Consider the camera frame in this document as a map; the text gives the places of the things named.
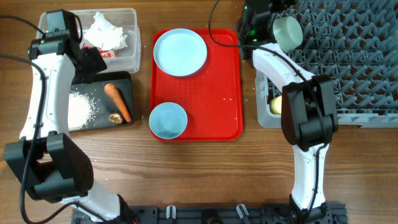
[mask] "wooden table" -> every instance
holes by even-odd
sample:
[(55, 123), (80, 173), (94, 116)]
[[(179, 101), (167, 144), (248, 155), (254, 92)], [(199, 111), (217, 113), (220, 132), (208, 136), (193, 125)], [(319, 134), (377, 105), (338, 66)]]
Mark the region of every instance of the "wooden table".
[[(171, 0), (2, 0), (0, 14), (12, 14), (38, 24), (41, 13), (56, 9), (132, 7), (141, 31), (142, 63), (132, 75), (136, 122), (133, 126), (72, 134), (90, 157), (95, 179), (121, 194), (130, 205), (174, 204), (262, 205), (287, 203), (294, 183), (292, 147), (280, 129), (264, 129), (257, 122), (254, 77), (242, 64), (244, 131), (233, 142), (164, 144), (149, 133), (152, 38), (161, 29), (205, 28), (214, 1)], [(214, 27), (234, 25), (241, 1), (222, 0)], [(35, 30), (9, 19), (0, 20), (0, 52), (27, 58)], [(20, 183), (4, 161), (6, 143), (18, 140), (28, 112), (32, 69), (0, 59), (0, 223), (22, 223)], [(398, 129), (359, 129), (340, 126), (325, 167), (328, 201), (347, 204), (350, 223), (397, 223)], [(35, 221), (58, 204), (33, 202), (27, 213)], [(52, 223), (69, 223), (71, 210)]]

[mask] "carrot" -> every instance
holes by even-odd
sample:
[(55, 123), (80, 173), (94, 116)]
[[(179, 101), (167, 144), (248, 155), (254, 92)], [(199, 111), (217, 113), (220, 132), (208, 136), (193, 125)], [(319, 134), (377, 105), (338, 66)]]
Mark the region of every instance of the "carrot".
[(108, 83), (105, 85), (105, 93), (112, 99), (113, 103), (118, 107), (119, 111), (122, 113), (124, 119), (127, 122), (131, 121), (129, 110), (127, 110), (122, 98), (120, 97), (119, 90), (116, 85)]

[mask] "crumpled paper towel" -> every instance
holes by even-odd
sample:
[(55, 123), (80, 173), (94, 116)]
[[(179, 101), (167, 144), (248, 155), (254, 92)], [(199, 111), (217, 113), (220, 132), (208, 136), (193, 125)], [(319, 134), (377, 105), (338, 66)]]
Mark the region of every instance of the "crumpled paper towel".
[(85, 39), (101, 50), (119, 50), (127, 47), (127, 35), (123, 35), (123, 28), (116, 27), (108, 22), (104, 15), (97, 12), (95, 22), (86, 32)]

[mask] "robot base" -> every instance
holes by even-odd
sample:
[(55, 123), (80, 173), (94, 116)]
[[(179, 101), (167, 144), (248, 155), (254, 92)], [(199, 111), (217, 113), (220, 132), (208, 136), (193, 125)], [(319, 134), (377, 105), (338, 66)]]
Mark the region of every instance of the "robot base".
[[(240, 219), (236, 207), (178, 208), (175, 218), (167, 218), (167, 208), (156, 206), (130, 207), (139, 217), (139, 224), (289, 224), (289, 204), (248, 207), (249, 216)], [(327, 205), (326, 216), (311, 224), (347, 224), (344, 204)], [(73, 210), (71, 224), (94, 224), (87, 215)]]

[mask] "black cutting board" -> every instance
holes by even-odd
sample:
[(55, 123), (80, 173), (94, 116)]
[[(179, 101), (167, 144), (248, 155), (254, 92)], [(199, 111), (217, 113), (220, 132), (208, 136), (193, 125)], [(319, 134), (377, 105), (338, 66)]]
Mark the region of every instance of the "black cutting board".
[(93, 100), (95, 104), (93, 119), (89, 120), (87, 125), (83, 125), (81, 129), (76, 129), (73, 131), (112, 128), (116, 126), (130, 125), (133, 123), (133, 121), (129, 123), (124, 121), (123, 124), (114, 124), (108, 119), (111, 113), (120, 113), (119, 109), (104, 91), (104, 87), (108, 83), (113, 83), (117, 86), (119, 93), (130, 112), (131, 118), (134, 119), (132, 114), (132, 85), (130, 73), (100, 73), (95, 75), (92, 83), (75, 83), (70, 87), (70, 93), (78, 93), (81, 95), (86, 94), (87, 97), (90, 100)]

